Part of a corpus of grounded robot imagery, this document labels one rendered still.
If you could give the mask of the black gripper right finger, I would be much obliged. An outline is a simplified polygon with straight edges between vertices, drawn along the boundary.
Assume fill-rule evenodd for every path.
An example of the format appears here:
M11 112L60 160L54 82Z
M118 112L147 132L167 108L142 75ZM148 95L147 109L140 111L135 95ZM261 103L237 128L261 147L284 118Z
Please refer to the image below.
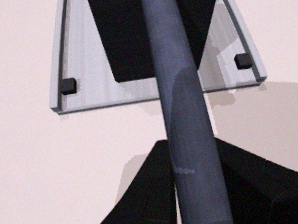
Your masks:
M298 224L298 172L214 140L233 224Z

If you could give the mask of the dark blue-grey cylinder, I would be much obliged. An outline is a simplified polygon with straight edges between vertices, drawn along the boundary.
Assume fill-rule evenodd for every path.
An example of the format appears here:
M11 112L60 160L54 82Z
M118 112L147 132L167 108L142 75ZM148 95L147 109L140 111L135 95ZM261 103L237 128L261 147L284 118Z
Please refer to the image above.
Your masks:
M181 224L233 224L213 125L176 0L141 0Z

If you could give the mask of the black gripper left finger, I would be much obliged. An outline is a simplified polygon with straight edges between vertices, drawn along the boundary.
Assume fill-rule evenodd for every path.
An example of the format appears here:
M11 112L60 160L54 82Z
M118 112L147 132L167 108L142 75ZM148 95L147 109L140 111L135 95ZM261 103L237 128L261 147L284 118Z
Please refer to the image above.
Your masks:
M100 224L177 224L168 140L157 140L124 196Z

